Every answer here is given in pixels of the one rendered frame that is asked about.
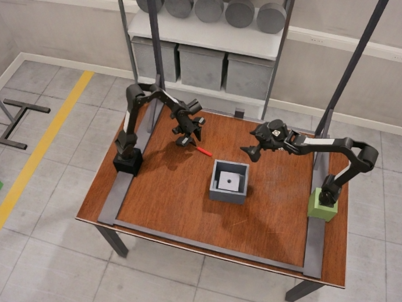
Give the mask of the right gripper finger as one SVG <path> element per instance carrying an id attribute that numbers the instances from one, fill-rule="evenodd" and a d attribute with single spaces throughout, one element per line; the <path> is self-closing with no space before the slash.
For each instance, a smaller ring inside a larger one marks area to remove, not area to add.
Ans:
<path id="1" fill-rule="evenodd" d="M 199 127 L 198 130 L 194 130 L 193 133 L 195 134 L 195 136 L 197 137 L 198 141 L 201 141 L 201 131 L 202 131 L 202 127 Z"/>
<path id="2" fill-rule="evenodd" d="M 192 144 L 194 147 L 197 147 L 194 138 L 192 138 L 192 139 L 189 141 L 189 143 Z"/>

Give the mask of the white square plate with hole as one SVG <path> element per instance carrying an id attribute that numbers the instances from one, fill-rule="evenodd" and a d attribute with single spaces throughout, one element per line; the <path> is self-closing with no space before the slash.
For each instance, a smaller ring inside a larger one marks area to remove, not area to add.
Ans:
<path id="1" fill-rule="evenodd" d="M 221 171 L 218 189 L 238 192 L 240 174 Z"/>

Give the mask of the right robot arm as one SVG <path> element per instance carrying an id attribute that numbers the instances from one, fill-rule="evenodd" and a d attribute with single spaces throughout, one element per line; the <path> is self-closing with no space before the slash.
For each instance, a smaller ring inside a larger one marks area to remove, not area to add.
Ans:
<path id="1" fill-rule="evenodd" d="M 146 96 L 143 91 L 151 92 Z M 144 104 L 151 102 L 153 99 L 159 99 L 172 111 L 170 118 L 173 120 L 176 118 L 179 124 L 184 124 L 189 120 L 188 115 L 194 115 L 200 110 L 202 106 L 197 99 L 194 99 L 189 104 L 185 104 L 184 101 L 180 101 L 175 97 L 169 96 L 163 89 L 155 83 L 136 83 L 126 88 L 126 99 L 128 107 L 125 116 L 124 128 L 119 132 L 118 137 L 114 141 L 117 152 L 119 154 L 118 160 L 131 162 L 135 155 L 133 148 L 137 141 L 137 135 L 135 134 L 135 126 L 139 108 Z M 133 134 L 134 132 L 134 134 Z"/>

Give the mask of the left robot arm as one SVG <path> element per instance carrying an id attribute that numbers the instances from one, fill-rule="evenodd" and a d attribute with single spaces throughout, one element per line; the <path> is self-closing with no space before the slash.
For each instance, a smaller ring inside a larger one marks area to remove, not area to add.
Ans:
<path id="1" fill-rule="evenodd" d="M 326 176 L 319 194 L 319 205 L 334 208 L 342 186 L 359 173 L 367 173 L 373 170 L 378 158 L 378 151 L 371 145 L 355 141 L 349 137 L 345 138 L 311 138 L 309 135 L 291 129 L 288 131 L 286 123 L 281 119 L 273 120 L 266 124 L 260 124 L 254 130 L 255 138 L 259 143 L 270 142 L 270 137 L 274 138 L 274 148 L 276 150 L 288 151 L 295 155 L 306 155 L 310 152 L 337 152 L 347 156 L 351 162 L 344 170 L 337 175 Z M 292 141 L 292 137 L 295 136 Z M 351 148 L 362 149 L 358 156 Z"/>

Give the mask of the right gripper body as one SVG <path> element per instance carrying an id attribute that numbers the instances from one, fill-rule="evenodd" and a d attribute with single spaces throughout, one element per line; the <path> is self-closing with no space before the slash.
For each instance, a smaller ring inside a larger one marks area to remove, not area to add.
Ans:
<path id="1" fill-rule="evenodd" d="M 199 125 L 203 125 L 206 122 L 206 120 L 203 117 L 195 117 L 194 120 L 189 119 L 186 123 L 184 124 L 178 124 L 179 127 L 182 128 L 183 133 L 185 133 L 184 137 L 179 137 L 176 141 L 175 144 L 180 147 L 186 147 L 189 143 L 189 141 L 192 139 L 191 134 L 194 130 L 199 129 Z"/>

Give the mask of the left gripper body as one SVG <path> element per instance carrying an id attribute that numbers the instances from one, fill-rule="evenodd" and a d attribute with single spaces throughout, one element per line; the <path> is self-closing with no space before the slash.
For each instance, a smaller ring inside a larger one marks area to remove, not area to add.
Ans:
<path id="1" fill-rule="evenodd" d="M 267 143 L 258 143 L 257 147 L 256 146 L 251 146 L 248 150 L 248 156 L 251 159 L 252 162 L 257 163 L 258 160 L 261 157 L 260 150 L 263 149 L 266 151 L 267 149 L 271 149 L 272 152 L 275 152 L 274 148 L 274 138 L 273 136 L 270 137 L 270 142 Z"/>

